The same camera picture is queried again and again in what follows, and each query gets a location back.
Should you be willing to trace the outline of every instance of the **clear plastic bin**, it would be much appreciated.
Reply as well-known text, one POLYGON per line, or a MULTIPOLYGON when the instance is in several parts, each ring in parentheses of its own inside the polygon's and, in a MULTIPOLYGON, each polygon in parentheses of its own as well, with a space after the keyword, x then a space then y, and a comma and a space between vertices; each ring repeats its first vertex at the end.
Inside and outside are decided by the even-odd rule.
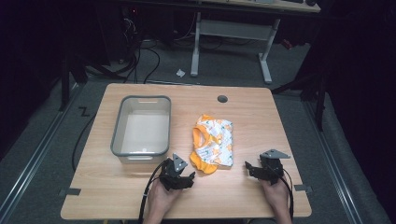
POLYGON ((111 151, 122 163, 159 163, 169 149, 171 99, 127 96, 120 104, 111 151))

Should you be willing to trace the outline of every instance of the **gray carpet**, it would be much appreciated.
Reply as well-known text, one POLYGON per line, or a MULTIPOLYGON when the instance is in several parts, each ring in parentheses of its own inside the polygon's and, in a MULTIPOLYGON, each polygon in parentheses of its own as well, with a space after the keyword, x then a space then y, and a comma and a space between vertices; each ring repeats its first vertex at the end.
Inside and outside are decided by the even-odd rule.
MULTIPOLYGON (((204 47, 214 48, 216 43, 204 47)), ((176 82, 200 85, 266 87, 274 89, 294 79, 309 46, 284 49, 274 45, 268 58, 268 64, 274 83, 266 85, 262 79, 257 53, 261 42, 236 46, 224 44, 216 50, 201 51, 200 71, 198 77, 190 77, 192 46, 174 46, 172 48, 158 44, 153 50, 160 55, 160 65, 149 77, 148 82, 176 82), (184 77, 176 76, 178 69, 186 72, 184 77)), ((150 50, 142 49, 137 66, 138 82, 141 83, 157 64, 157 56, 150 50)), ((44 160, 22 194, 9 223, 103 223, 103 220, 66 221, 60 217, 64 197, 60 189, 69 187, 73 178, 72 154, 78 137, 90 118, 95 114, 105 87, 116 82, 105 77, 91 76, 90 81, 77 88, 80 90, 73 104, 70 105, 64 119, 52 140, 44 160)), ((313 213, 310 217, 295 218, 294 223, 352 223, 348 217, 343 201, 340 200, 337 187, 326 165, 321 150, 322 143, 312 117, 306 112, 306 103, 300 101, 298 92, 287 91, 276 95, 282 123, 290 141, 293 155, 303 179, 312 190, 308 192, 313 213)), ((55 116, 59 115, 60 85, 52 91, 51 97, 31 117, 18 142, 0 163, 0 199, 3 202, 12 190, 15 182, 26 166, 30 157, 43 138, 55 116)), ((324 135, 332 150, 337 165, 342 171, 354 202, 358 208, 362 223, 390 223, 381 205, 370 189, 370 185, 353 157, 342 129, 332 110, 329 98, 324 112, 324 135)), ((90 127, 83 133, 77 147, 75 162, 83 149, 90 127)), ((270 219, 255 219, 251 223, 274 223, 270 219)))

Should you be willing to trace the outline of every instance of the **cable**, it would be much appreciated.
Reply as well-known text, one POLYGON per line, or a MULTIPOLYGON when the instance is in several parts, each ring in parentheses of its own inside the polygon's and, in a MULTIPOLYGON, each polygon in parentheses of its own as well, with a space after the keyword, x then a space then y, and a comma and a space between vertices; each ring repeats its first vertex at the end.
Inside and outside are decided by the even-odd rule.
POLYGON ((137 56, 137 63, 136 63, 136 68, 134 69, 134 84, 137 84, 137 65, 140 62, 140 46, 138 48, 138 56, 137 56))
POLYGON ((128 18, 124 18, 123 20, 128 23, 127 24, 128 27, 125 27, 125 31, 123 32, 123 35, 125 36, 127 47, 130 47, 130 40, 129 40, 130 37, 128 37, 128 31, 129 31, 129 29, 131 29, 131 27, 133 27, 133 34, 134 34, 136 32, 136 26, 134 25, 134 22, 128 18))
MULTIPOLYGON (((267 167, 270 168, 270 170, 271 170, 272 172, 274 172, 274 174, 276 174, 277 177, 278 177, 278 178, 286 185, 286 187, 288 188, 289 196, 290 196, 290 208, 289 208, 289 213, 290 213, 290 218, 291 218, 291 220, 293 220, 293 214, 294 214, 294 198, 293 198, 293 192, 292 192, 292 190, 291 190, 291 188, 290 188, 288 182, 286 182, 286 180, 283 179, 282 176, 280 176, 271 166, 267 166, 267 167)), ((289 176, 290 184, 292 185, 293 183, 291 182, 291 177, 290 177, 289 173, 288 173, 285 169, 283 169, 283 171, 285 171, 286 174, 289 176)))
POLYGON ((129 76, 132 74, 133 71, 136 72, 136 67, 137 67, 137 64, 138 64, 138 59, 136 59, 136 56, 135 56, 135 55, 133 56, 133 58, 134 58, 134 66, 131 68, 131 71, 129 71, 128 75, 127 75, 127 76, 125 77, 125 79, 123 80, 123 83, 126 83, 126 82, 128 81, 129 76))
POLYGON ((160 178, 159 176, 155 177, 154 179, 151 180, 150 184, 152 184, 152 182, 154 182, 156 179, 159 179, 159 178, 160 178))
POLYGON ((189 46, 194 44, 194 40, 191 39, 192 37, 194 37, 194 35, 188 36, 188 37, 186 37, 184 39, 179 39, 178 41, 175 41, 174 44, 176 44, 178 46, 181 46, 181 47, 189 47, 189 46), (180 43, 178 43, 178 42, 181 42, 181 41, 189 41, 190 43, 189 44, 180 44, 180 43))
POLYGON ((75 172, 76 169, 77 169, 76 164, 75 164, 75 161, 74 161, 74 158, 75 158, 75 156, 76 156, 76 151, 77 151, 78 143, 79 143, 79 141, 81 140, 82 134, 85 132, 85 130, 88 128, 88 125, 93 121, 93 119, 94 119, 95 117, 96 117, 96 113, 90 118, 90 120, 87 122, 87 124, 85 124, 85 127, 82 129, 81 133, 79 134, 78 140, 77 140, 77 142, 76 142, 76 144, 75 144, 75 147, 74 147, 74 149, 73 149, 73 154, 72 154, 72 168, 73 168, 73 171, 74 171, 74 172, 75 172))
POLYGON ((155 168, 154 172, 152 173, 151 177, 148 180, 148 183, 147 183, 146 188, 145 188, 145 192, 143 193, 142 203, 140 204, 139 219, 137 220, 137 223, 139 223, 139 224, 143 223, 143 214, 145 212, 146 199, 147 199, 148 194, 149 194, 149 186, 151 185, 152 181, 154 181, 153 178, 154 178, 155 174, 163 166, 163 164, 165 162, 166 162, 166 160, 162 161, 160 163, 160 165, 158 165, 157 168, 155 168))
POLYGON ((152 49, 147 49, 147 50, 149 50, 149 51, 151 51, 151 52, 153 52, 153 53, 155 53, 155 54, 157 55, 157 57, 158 57, 158 62, 157 62, 157 65, 155 65, 154 69, 153 69, 150 73, 148 73, 148 74, 146 75, 146 78, 145 78, 145 80, 143 81, 143 84, 146 84, 147 80, 149 79, 149 76, 151 76, 151 74, 152 74, 152 73, 158 68, 158 66, 160 65, 160 55, 159 55, 157 52, 155 52, 154 50, 152 50, 152 49))
POLYGON ((190 35, 190 36, 188 36, 188 35, 191 33, 192 27, 194 26, 194 22, 195 22, 196 16, 197 16, 197 13, 195 12, 194 13, 194 17, 192 18, 192 22, 191 22, 191 26, 190 26, 189 31, 184 36, 182 36, 181 38, 174 39, 174 41, 183 40, 185 38, 189 38, 189 37, 193 36, 193 35, 190 35))
POLYGON ((127 52, 127 55, 125 56, 125 58, 128 58, 128 59, 130 58, 128 65, 126 65, 125 67, 123 67, 120 70, 117 70, 115 72, 109 71, 108 69, 104 68, 102 65, 88 62, 83 57, 79 57, 79 58, 86 64, 90 64, 94 69, 99 71, 99 73, 97 73, 97 72, 94 72, 86 67, 85 70, 90 74, 97 75, 97 76, 106 75, 106 76, 112 77, 112 78, 125 79, 125 77, 120 76, 120 74, 127 72, 130 69, 133 70, 134 67, 137 65, 137 61, 135 60, 135 56, 134 56, 134 51, 136 49, 140 48, 140 46, 141 46, 140 39, 141 39, 142 35, 143 35, 142 33, 136 33, 134 42, 127 50, 128 52, 127 52))
MULTIPOLYGON (((208 49, 208 50, 215 50, 215 49, 218 49, 219 47, 221 47, 222 44, 223 44, 223 37, 218 37, 218 36, 214 37, 214 36, 213 36, 213 38, 214 38, 214 39, 219 39, 219 44, 218 44, 217 46, 215 46, 214 48, 204 48, 204 47, 202 47, 202 45, 201 45, 201 43, 200 43, 200 48, 201 48, 201 49, 208 49)), ((208 41, 208 39, 210 39, 210 38, 208 38, 207 36, 206 36, 206 38, 202 38, 202 39, 203 39, 203 40, 205 39, 207 42, 210 43, 210 41, 208 41)))
POLYGON ((245 46, 245 45, 250 45, 250 44, 259 42, 259 40, 249 39, 249 40, 246 40, 244 43, 237 43, 230 39, 235 39, 235 38, 224 38, 224 43, 231 44, 231 45, 245 46))

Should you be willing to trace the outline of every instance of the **human hand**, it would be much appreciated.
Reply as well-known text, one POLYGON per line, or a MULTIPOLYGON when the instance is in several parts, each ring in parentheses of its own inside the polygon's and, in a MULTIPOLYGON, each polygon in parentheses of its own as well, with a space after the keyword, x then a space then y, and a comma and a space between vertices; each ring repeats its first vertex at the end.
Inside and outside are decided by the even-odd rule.
POLYGON ((278 179, 274 185, 268 180, 259 179, 264 189, 265 199, 271 205, 278 224, 290 224, 288 200, 289 190, 282 180, 278 179))
POLYGON ((175 199, 181 194, 182 189, 169 189, 163 186, 159 179, 152 182, 148 192, 148 216, 144 224, 159 224, 165 214, 172 207, 175 199))

